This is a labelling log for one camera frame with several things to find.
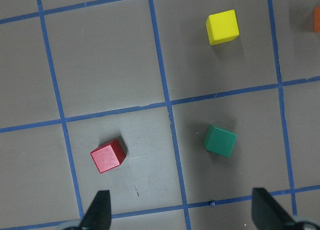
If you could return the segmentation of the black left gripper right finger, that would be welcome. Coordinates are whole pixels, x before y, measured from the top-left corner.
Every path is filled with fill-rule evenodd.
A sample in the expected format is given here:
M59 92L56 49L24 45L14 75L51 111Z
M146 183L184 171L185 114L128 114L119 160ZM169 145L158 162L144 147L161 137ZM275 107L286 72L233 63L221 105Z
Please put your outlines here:
M253 188L251 218L258 230L299 230L300 225L265 188Z

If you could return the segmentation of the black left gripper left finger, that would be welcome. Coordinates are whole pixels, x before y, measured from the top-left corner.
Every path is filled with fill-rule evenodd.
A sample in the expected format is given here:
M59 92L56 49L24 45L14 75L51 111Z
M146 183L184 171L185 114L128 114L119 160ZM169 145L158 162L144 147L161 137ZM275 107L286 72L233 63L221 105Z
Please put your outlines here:
M98 191L84 215L81 230L109 230L111 227L111 196L109 190Z

